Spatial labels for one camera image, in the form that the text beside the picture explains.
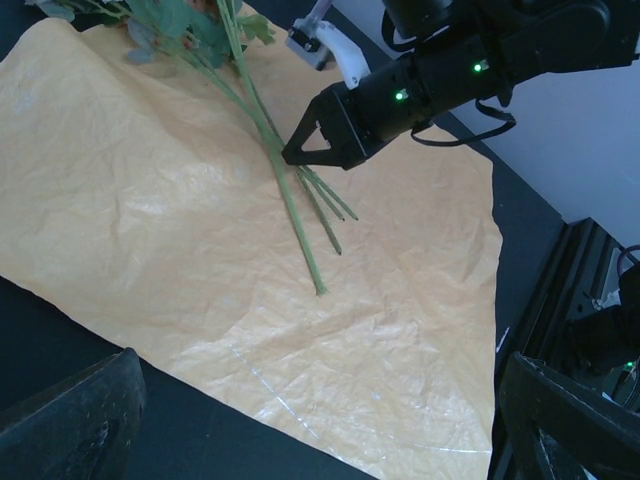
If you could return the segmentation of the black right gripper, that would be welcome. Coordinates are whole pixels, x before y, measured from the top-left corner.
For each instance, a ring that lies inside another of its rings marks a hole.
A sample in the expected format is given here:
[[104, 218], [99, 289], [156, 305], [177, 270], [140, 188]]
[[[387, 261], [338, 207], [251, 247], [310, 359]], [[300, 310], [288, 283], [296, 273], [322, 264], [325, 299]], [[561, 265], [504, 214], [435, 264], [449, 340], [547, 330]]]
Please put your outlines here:
[[[311, 148], [311, 137], [319, 133], [327, 146]], [[350, 170], [388, 145], [366, 125], [355, 97], [345, 86], [333, 84], [309, 104], [283, 148], [282, 156], [292, 166], [328, 166]]]

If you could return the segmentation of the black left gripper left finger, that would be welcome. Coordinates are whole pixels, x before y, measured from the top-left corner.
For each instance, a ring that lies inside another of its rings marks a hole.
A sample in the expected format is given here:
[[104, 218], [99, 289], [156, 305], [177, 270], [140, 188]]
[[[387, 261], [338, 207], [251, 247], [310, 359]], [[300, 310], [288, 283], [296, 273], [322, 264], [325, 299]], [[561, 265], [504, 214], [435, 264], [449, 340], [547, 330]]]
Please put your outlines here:
[[122, 479], [145, 403], [131, 348], [68, 377], [1, 413], [1, 477]]

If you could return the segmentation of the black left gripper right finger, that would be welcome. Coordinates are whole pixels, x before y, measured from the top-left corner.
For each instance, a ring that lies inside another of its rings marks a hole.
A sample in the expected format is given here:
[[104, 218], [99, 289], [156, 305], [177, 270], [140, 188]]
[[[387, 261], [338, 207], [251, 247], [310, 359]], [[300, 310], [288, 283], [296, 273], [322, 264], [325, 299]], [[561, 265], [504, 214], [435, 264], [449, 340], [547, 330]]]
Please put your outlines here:
[[523, 479], [637, 479], [639, 415], [514, 353], [500, 412]]

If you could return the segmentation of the pastel artificial flower bunch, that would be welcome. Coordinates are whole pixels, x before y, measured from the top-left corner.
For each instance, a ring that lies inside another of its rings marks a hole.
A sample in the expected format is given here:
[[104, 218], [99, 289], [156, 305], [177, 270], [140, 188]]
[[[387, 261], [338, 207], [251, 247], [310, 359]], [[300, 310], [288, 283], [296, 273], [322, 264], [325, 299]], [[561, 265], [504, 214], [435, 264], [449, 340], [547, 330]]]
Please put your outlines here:
[[[34, 174], [73, 250], [92, 242], [124, 286], [175, 283], [216, 295], [326, 285], [298, 199], [351, 215], [311, 169], [289, 167], [249, 71], [274, 31], [237, 1], [27, 1], [42, 16], [46, 76]], [[294, 260], [281, 227], [303, 252]]]

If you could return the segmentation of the orange wrapping paper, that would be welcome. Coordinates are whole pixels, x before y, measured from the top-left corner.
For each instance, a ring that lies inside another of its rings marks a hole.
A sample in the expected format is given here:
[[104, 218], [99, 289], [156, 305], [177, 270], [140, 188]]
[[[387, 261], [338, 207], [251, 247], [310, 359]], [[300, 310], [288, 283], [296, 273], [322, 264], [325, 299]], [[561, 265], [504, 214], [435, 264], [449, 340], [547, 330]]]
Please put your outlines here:
[[401, 137], [293, 192], [249, 117], [122, 29], [29, 28], [1, 64], [1, 273], [101, 337], [380, 479], [483, 479], [502, 237], [493, 165]]

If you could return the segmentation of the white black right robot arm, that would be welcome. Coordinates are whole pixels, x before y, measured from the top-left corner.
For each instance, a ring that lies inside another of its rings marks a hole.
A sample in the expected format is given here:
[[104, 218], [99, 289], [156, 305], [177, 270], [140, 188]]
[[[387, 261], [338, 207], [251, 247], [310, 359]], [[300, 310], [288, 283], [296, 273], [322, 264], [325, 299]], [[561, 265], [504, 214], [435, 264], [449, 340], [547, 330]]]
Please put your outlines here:
[[403, 133], [420, 141], [433, 120], [467, 102], [512, 129], [516, 85], [545, 73], [631, 65], [639, 5], [616, 1], [389, 1], [381, 33], [396, 58], [371, 69], [361, 48], [325, 20], [317, 2], [287, 45], [342, 81], [309, 104], [283, 149], [292, 166], [361, 165]]

